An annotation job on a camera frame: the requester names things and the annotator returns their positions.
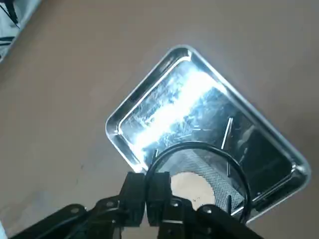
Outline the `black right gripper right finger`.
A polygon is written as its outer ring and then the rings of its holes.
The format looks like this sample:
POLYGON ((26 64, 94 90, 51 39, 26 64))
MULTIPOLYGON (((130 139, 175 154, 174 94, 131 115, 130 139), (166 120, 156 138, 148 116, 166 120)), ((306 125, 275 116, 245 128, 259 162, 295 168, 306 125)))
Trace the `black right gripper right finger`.
POLYGON ((194 210, 191 201, 172 195, 168 172, 147 179, 147 217, 159 239, 260 239, 261 236, 212 204, 194 210))

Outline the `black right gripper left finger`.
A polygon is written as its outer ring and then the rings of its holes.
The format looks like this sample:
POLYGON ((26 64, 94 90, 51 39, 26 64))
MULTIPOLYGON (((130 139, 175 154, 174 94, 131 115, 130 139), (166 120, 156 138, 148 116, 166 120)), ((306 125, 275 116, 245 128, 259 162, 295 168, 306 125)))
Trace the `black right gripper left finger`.
POLYGON ((129 172, 119 195, 87 210, 70 204, 13 236, 15 239, 120 239, 125 227, 139 227, 145 211, 145 175, 129 172))

